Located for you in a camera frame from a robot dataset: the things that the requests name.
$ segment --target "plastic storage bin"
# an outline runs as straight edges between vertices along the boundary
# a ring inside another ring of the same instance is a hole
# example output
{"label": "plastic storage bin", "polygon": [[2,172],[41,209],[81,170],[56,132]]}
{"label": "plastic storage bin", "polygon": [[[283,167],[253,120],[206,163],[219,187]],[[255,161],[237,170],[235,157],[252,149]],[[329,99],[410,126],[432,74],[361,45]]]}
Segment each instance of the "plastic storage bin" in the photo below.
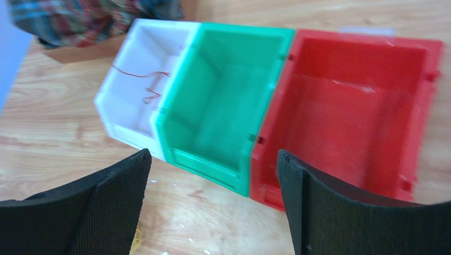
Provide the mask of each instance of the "plastic storage bin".
{"label": "plastic storage bin", "polygon": [[248,196],[250,153],[294,33],[201,25],[157,119],[168,163]]}
{"label": "plastic storage bin", "polygon": [[252,152],[250,197],[283,210],[276,158],[411,200],[442,42],[300,30]]}
{"label": "plastic storage bin", "polygon": [[95,99],[112,138],[164,160],[155,123],[200,23],[136,19]]}

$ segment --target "plaid fabric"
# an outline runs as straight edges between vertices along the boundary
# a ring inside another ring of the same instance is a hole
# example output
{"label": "plaid fabric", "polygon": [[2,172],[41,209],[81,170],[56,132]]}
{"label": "plaid fabric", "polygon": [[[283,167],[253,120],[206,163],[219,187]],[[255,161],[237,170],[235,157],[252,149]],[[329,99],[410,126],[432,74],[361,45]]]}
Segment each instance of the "plaid fabric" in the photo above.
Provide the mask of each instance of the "plaid fabric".
{"label": "plaid fabric", "polygon": [[9,0],[13,22],[57,46],[86,47],[128,31],[139,17],[183,17],[179,0]]}

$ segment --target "table surface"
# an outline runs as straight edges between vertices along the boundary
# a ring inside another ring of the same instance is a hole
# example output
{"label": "table surface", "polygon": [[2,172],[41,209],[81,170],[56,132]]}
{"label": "table surface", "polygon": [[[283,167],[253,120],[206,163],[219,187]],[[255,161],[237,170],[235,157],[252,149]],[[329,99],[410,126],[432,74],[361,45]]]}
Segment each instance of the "table surface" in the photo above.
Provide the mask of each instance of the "table surface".
{"label": "table surface", "polygon": [[[451,44],[449,0],[192,3],[198,21],[335,31],[391,27],[399,36]],[[110,62],[87,59],[61,63],[31,45],[0,116],[0,200],[24,199],[136,152],[107,136],[93,104]],[[419,157],[415,198],[420,203],[451,199],[448,52],[441,70]],[[146,190],[139,221],[144,242],[135,254],[294,254],[284,213],[157,159],[149,179],[157,182]]]}

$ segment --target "red storage bin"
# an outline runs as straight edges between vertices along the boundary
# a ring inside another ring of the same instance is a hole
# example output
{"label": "red storage bin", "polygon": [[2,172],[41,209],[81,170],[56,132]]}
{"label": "red storage bin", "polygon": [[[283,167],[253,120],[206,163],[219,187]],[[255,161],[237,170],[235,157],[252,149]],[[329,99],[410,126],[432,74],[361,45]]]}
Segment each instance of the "red storage bin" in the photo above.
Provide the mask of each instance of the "red storage bin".
{"label": "red storage bin", "polygon": [[443,43],[299,30],[251,159],[250,197],[283,210],[279,149],[354,186],[411,200]]}

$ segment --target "red wire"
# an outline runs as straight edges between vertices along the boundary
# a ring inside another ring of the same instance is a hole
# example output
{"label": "red wire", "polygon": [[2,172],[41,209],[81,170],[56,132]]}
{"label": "red wire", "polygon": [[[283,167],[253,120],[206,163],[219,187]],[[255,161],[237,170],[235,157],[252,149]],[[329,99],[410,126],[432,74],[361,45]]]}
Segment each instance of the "red wire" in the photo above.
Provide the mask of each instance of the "red wire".
{"label": "red wire", "polygon": [[[98,44],[97,47],[98,47],[101,51],[103,51],[103,53],[106,55],[106,50],[105,50],[102,46],[100,46],[100,44]],[[158,98],[158,97],[161,96],[160,93],[155,92],[155,91],[151,88],[151,87],[155,87],[155,85],[161,80],[161,78],[162,78],[161,74],[166,75],[167,77],[170,77],[170,76],[171,76],[170,73],[168,73],[168,72],[161,72],[161,71],[152,72],[152,73],[149,73],[149,74],[146,74],[146,75],[136,75],[136,74],[132,74],[132,73],[125,72],[125,71],[121,70],[119,67],[117,67],[117,66],[115,66],[115,65],[111,65],[111,67],[113,67],[114,69],[118,70],[119,72],[121,72],[121,73],[123,73],[123,74],[129,75],[129,76],[133,76],[133,77],[138,77],[138,78],[149,78],[149,77],[151,77],[151,76],[153,76],[153,75],[157,75],[157,77],[156,77],[155,80],[152,82],[152,84],[151,84],[148,88],[145,88],[145,90],[146,90],[147,92],[151,92],[151,93],[153,93],[154,95],[153,95],[153,96],[150,96],[150,97],[144,97],[144,98],[143,98],[143,103],[144,103],[144,104],[149,104],[149,103],[151,102],[152,99],[156,99],[156,98]]]}

